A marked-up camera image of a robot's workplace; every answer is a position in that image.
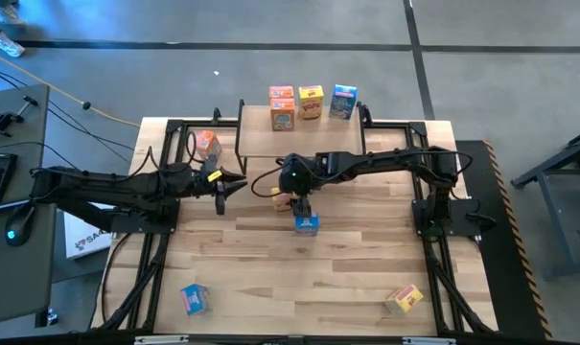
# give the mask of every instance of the person's foot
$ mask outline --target person's foot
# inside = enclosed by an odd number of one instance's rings
[[[13,24],[13,25],[25,25],[25,21],[19,18],[17,10],[14,9],[12,5],[8,5],[0,8],[0,23],[2,24]]]
[[[19,58],[25,52],[25,48],[6,36],[4,32],[0,32],[0,49],[13,58]]]

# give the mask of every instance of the concrete floor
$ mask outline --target concrete floor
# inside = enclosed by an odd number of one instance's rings
[[[580,0],[412,5],[422,44],[580,45]],[[19,12],[32,26],[25,38],[35,40],[410,43],[402,0],[21,0]],[[286,82],[327,89],[356,85],[375,117],[424,119],[411,52],[30,49],[13,62],[135,122],[144,116],[206,116],[216,106],[234,115],[239,98],[261,104],[269,85]],[[507,180],[580,132],[580,55],[428,53],[424,62],[436,119],[451,120],[459,140],[491,141]],[[0,70],[34,82],[2,62]],[[6,87],[0,81],[0,89]],[[136,128],[85,112],[58,93],[52,99],[91,131],[134,144]],[[47,144],[80,168],[127,171],[97,142],[75,141],[80,134],[54,117],[48,126]],[[60,164],[50,154],[45,163]],[[543,198],[536,185],[508,187],[553,334],[580,342],[580,275],[540,278],[560,261]],[[58,325],[34,330],[27,316],[1,323],[0,337],[86,329],[99,282],[97,275],[54,285]]]

